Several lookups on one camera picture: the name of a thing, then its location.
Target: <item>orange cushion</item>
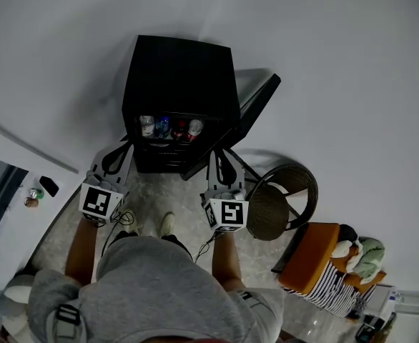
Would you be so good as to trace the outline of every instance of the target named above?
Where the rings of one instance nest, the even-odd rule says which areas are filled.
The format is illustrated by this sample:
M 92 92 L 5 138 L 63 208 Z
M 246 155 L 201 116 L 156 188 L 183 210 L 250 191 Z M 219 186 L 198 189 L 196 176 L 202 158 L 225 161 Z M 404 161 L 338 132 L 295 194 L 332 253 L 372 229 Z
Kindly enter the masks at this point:
M 386 277 L 386 272 L 379 271 L 376 277 L 371 282 L 368 282 L 366 284 L 360 284 L 360 281 L 362 281 L 362 277 L 359 277 L 356 274 L 348 274 L 343 279 L 343 283 L 349 284 L 350 286 L 357 288 L 361 294 L 364 294 L 371 288 L 371 286 L 380 283 L 384 279 L 384 277 Z
M 300 245 L 282 271 L 279 282 L 288 289 L 309 294 L 330 260 L 339 232 L 339 224 L 310 222 Z
M 347 261 L 350 260 L 353 256 L 358 253 L 359 248 L 356 246 L 352 246 L 350 248 L 350 252 L 347 254 L 346 257 L 343 258 L 330 258 L 333 266 L 338 269 L 340 272 L 346 273 L 346 265 Z

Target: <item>black mini fridge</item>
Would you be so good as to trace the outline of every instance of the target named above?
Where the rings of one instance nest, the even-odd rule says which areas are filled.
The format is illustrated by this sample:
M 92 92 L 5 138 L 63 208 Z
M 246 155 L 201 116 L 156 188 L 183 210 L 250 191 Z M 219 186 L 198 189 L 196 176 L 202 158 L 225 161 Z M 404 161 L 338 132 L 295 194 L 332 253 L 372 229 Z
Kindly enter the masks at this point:
M 138 36 L 122 104 L 137 171 L 176 172 L 188 180 L 207 165 L 213 149 L 229 149 L 247 135 L 280 82 L 273 74 L 240 108 L 230 48 Z M 167 116 L 172 125 L 199 119 L 204 127 L 193 141 L 145 138 L 140 116 Z

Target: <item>white marker cube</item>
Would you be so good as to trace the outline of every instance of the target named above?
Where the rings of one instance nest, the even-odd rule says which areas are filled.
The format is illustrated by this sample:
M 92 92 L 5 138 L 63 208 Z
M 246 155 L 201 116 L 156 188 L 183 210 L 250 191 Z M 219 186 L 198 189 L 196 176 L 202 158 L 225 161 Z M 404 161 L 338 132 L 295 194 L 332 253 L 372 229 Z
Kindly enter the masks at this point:
M 210 199 L 203 207 L 211 230 L 235 232 L 246 227 L 249 202 L 232 199 Z
M 109 224 L 124 202 L 124 195 L 87 183 L 81 185 L 79 211 L 88 220 Z

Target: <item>wire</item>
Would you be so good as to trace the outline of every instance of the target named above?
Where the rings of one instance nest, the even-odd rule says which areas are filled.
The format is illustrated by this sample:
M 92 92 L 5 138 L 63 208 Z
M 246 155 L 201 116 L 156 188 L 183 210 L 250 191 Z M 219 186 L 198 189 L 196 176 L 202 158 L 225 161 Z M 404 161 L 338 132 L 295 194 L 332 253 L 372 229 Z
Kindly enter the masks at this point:
M 210 244 L 215 241 L 216 239 L 220 238 L 222 235 L 224 234 L 224 232 L 214 232 L 214 234 L 212 235 L 212 237 L 206 242 L 204 243 L 199 251 L 197 256 L 195 257 L 195 263 L 197 263 L 198 259 L 205 253 L 208 253 L 208 251 L 210 250 Z
M 108 235 L 107 239 L 104 242 L 103 249 L 102 249 L 102 257 L 103 257 L 103 254 L 104 254 L 104 250 L 107 247 L 108 240 L 111 237 L 111 235 L 112 235 L 114 229 L 116 228 L 117 224 L 121 224 L 123 226 L 131 225 L 135 222 L 135 215 L 133 213 L 131 213 L 130 211 L 125 211 L 125 212 L 122 212 L 122 213 L 120 212 L 115 218 L 113 218 L 112 221 L 113 222 L 115 221 L 116 223 L 112 227 L 111 231 L 109 232 L 109 235 Z

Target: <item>shirt sleeve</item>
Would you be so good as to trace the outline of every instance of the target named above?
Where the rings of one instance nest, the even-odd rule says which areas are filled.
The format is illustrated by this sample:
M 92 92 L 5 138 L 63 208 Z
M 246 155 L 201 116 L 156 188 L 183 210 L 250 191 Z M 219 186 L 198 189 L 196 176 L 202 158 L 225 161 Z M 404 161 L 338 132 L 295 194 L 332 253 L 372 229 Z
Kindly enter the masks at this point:
M 237 294 L 254 315 L 262 343 L 275 343 L 282 326 L 282 291 L 246 288 L 237 291 Z
M 78 298 L 81 285 L 62 273 L 43 269 L 39 271 L 29 298 L 29 325 L 40 342 L 46 341 L 46 319 L 61 304 Z

